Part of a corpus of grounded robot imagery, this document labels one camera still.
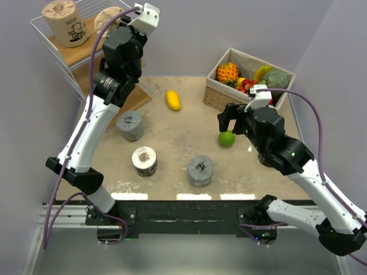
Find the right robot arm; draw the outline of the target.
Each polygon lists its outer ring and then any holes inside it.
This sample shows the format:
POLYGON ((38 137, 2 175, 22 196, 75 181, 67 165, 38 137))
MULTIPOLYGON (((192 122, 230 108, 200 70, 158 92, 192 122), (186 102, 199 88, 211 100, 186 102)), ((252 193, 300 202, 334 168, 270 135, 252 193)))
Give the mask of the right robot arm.
POLYGON ((269 107, 228 103, 218 115, 219 130, 235 121, 233 133, 244 134, 268 166, 296 183, 318 206, 307 210, 266 195, 255 207, 262 225, 285 223, 313 236, 330 252, 346 256, 366 242, 366 212, 349 201, 333 182, 318 170, 313 153, 298 139, 286 134, 284 118, 269 107))

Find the grey paper towel roll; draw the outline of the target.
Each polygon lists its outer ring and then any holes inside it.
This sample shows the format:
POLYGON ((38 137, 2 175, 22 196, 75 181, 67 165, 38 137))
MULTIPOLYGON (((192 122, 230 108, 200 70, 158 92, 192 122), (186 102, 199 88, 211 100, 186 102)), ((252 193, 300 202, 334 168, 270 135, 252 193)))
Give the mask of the grey paper towel roll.
POLYGON ((139 140, 144 133, 142 115, 138 111, 126 111, 121 114, 116 126, 128 142, 139 140))

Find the brown paper towel roll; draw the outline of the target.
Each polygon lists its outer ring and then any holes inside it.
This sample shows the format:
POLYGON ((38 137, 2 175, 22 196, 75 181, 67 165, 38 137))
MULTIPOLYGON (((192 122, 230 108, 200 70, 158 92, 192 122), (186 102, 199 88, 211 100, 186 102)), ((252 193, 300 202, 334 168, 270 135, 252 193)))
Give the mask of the brown paper towel roll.
POLYGON ((74 48, 84 44, 90 37, 74 1, 51 1, 41 14, 59 45, 74 48))

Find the brown roll with black print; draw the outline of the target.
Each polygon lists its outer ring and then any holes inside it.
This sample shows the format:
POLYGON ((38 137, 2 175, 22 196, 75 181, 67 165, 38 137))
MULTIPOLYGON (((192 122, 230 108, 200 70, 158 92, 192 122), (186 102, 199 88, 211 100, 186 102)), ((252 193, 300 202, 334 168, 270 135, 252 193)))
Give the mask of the brown roll with black print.
MULTIPOLYGON (((105 24, 114 16, 121 13, 123 9, 117 6, 111 6, 102 10, 94 20, 94 30, 97 34, 100 33, 105 24)), ((102 37, 105 38, 110 30, 116 29, 119 26, 120 19, 115 20, 103 33, 102 37)))

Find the green bumpy citrus fruit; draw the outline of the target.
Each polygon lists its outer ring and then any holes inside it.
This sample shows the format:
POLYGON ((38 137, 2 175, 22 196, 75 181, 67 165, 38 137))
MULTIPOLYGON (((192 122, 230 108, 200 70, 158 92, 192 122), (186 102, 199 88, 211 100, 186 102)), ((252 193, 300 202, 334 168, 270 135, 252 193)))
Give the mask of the green bumpy citrus fruit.
POLYGON ((230 147, 235 143, 235 134, 230 130, 221 132, 218 135, 218 142, 221 146, 230 147))

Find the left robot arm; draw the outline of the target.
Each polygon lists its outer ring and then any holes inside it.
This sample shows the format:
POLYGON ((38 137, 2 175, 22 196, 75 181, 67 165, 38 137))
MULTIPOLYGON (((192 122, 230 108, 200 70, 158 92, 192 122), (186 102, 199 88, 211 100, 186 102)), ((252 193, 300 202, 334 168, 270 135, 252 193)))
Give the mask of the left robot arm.
POLYGON ((104 57, 92 80, 93 94, 69 142, 46 166, 82 191, 99 209, 99 219, 114 224, 119 211, 103 187, 103 174, 91 167, 97 145, 110 121, 119 112, 142 74, 141 58, 148 36, 157 28, 158 17, 142 13, 131 22, 124 16, 103 42, 104 57))

